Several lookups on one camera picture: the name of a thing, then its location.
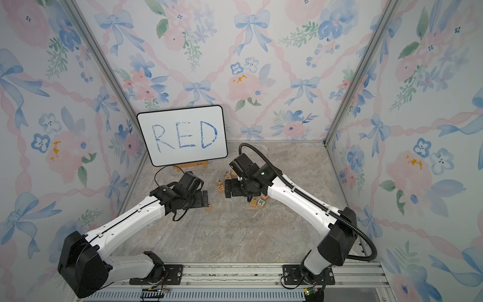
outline blue marker writing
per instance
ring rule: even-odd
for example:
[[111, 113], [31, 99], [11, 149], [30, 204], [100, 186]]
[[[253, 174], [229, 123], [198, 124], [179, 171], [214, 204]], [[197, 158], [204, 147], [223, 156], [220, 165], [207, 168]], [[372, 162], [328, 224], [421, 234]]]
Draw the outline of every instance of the blue marker writing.
[[[204, 144], [204, 142], [203, 142], [203, 124], [206, 124], [206, 125], [210, 126], [210, 127], [211, 127], [211, 128], [213, 128], [213, 130], [214, 130], [214, 139], [212, 140], [212, 142], [211, 142], [211, 143], [207, 144], [206, 146], [205, 146], [205, 144]], [[208, 147], [209, 145], [211, 145], [211, 144], [213, 144], [213, 143], [214, 143], [214, 141], [216, 140], [216, 135], [218, 134], [218, 131], [216, 131], [216, 128], [215, 128], [215, 127], [213, 127], [213, 125], [210, 125], [210, 124], [208, 124], [207, 122], [200, 121], [200, 122], [199, 122], [199, 126], [201, 127], [201, 148], [203, 148], [203, 149], [204, 149], [204, 148], [206, 148], [206, 147]]]
[[179, 145], [180, 149], [184, 148], [184, 147], [196, 147], [195, 144], [185, 144], [185, 145], [181, 146], [180, 138], [185, 137], [185, 136], [193, 136], [193, 135], [191, 135], [191, 134], [180, 135], [180, 131], [178, 129], [179, 124], [181, 124], [181, 123], [180, 122], [176, 123], [176, 132], [178, 133], [178, 145]]
[[[157, 136], [157, 135], [156, 135], [156, 129], [155, 129], [155, 127], [161, 127], [161, 128], [163, 129], [163, 133], [161, 133], [161, 135]], [[161, 125], [153, 125], [154, 139], [156, 140], [156, 144], [157, 144], [157, 150], [158, 150], [160, 153], [161, 153], [161, 149], [159, 148], [159, 142], [162, 142], [163, 144], [165, 144], [165, 145], [167, 145], [167, 146], [171, 147], [172, 149], [174, 149], [174, 148], [173, 148], [173, 147], [172, 147], [170, 144], [168, 144], [167, 142], [164, 142], [164, 141], [162, 141], [162, 140], [160, 140], [160, 139], [159, 139], [161, 136], [163, 136], [164, 132], [166, 132], [166, 130], [164, 129], [164, 127], [163, 127], [163, 126], [161, 126]]]

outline floral wallpaper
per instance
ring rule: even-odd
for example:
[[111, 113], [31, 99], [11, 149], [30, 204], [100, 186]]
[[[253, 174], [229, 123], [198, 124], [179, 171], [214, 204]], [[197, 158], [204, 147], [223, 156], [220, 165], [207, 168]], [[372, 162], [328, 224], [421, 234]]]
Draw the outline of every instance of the floral wallpaper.
[[229, 140], [321, 140], [386, 0], [77, 4], [137, 112], [220, 104]]
[[401, 1], [329, 146], [399, 302], [483, 301], [481, 13]]
[[64, 238], [117, 216], [144, 146], [57, 1], [0, 4], [0, 300], [62, 301]]

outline wooden easel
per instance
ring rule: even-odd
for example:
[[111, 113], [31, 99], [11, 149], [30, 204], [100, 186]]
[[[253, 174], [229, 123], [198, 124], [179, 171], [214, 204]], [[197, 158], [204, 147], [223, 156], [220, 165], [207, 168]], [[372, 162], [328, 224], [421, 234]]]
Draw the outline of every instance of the wooden easel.
[[[189, 167], [197, 167], [197, 166], [204, 166], [205, 168], [208, 168], [208, 161], [207, 160], [203, 160], [203, 161], [193, 161], [193, 162], [187, 162], [187, 163], [184, 163], [184, 164], [179, 164], [179, 165], [176, 165], [180, 168], [189, 168]], [[174, 170], [177, 170], [180, 172], [180, 169], [176, 168], [176, 167], [173, 167]]]

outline marble floor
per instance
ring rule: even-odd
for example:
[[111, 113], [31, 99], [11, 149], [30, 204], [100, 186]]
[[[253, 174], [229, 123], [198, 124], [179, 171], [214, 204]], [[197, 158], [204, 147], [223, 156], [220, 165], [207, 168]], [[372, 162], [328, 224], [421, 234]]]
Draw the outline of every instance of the marble floor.
[[[228, 143], [228, 156], [208, 161], [208, 167], [187, 168], [205, 182], [210, 209], [191, 209], [179, 222], [172, 214], [155, 221], [116, 249], [114, 255], [153, 251], [165, 262], [298, 262], [322, 237], [287, 206], [268, 199], [264, 207], [251, 208], [245, 197], [226, 199], [215, 181], [223, 178], [238, 155], [239, 143]], [[320, 143], [253, 143], [292, 181], [320, 200], [346, 207], [346, 201], [327, 152]], [[252, 150], [243, 151], [262, 166]], [[134, 187], [127, 209], [156, 187], [159, 170], [148, 159]], [[167, 167], [157, 176], [160, 184], [177, 181], [181, 172]]]

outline whiteboard frame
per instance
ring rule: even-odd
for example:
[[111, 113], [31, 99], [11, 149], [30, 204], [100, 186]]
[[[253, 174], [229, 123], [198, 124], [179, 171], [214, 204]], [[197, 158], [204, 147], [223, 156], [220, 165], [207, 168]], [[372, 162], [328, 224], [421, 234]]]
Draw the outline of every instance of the whiteboard frame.
[[[140, 125], [140, 123], [139, 123], [139, 115], [149, 114], [149, 113], [156, 113], [156, 112], [165, 112], [165, 111], [176, 111], [176, 110], [196, 109], [196, 108], [203, 108], [203, 107], [220, 107], [220, 109], [221, 109], [221, 118], [223, 120], [223, 130], [224, 130], [224, 133], [225, 133], [225, 150], [226, 150], [227, 154], [225, 156], [223, 156], [223, 157], [220, 157], [220, 158], [226, 158], [228, 156], [227, 130], [225, 129], [225, 116], [223, 114], [223, 107], [220, 106], [220, 105], [197, 106], [197, 107], [189, 107], [189, 108], [178, 108], [178, 109], [167, 109], [167, 110], [157, 110], [157, 111], [139, 112], [136, 115], [136, 118], [138, 120], [138, 125]], [[199, 162], [199, 161], [205, 161], [205, 160], [211, 160], [211, 159], [220, 159], [220, 158], [206, 158], [206, 159], [201, 159], [201, 160], [196, 160], [196, 161], [175, 162], [175, 163], [171, 163], [171, 164], [168, 164], [168, 165], [160, 165], [160, 166], [157, 166], [157, 165], [155, 165], [153, 163], [153, 159], [151, 158], [151, 154], [149, 153], [149, 148], [147, 147], [146, 139], [144, 137], [144, 133], [142, 132], [142, 130], [141, 130], [141, 135], [142, 135], [142, 140], [144, 141], [144, 145], [146, 146], [146, 150], [148, 151], [149, 160], [151, 161], [151, 164], [154, 167], [165, 167], [165, 166], [169, 166], [169, 165], [186, 164], [186, 163], [189, 163], [189, 162]]]

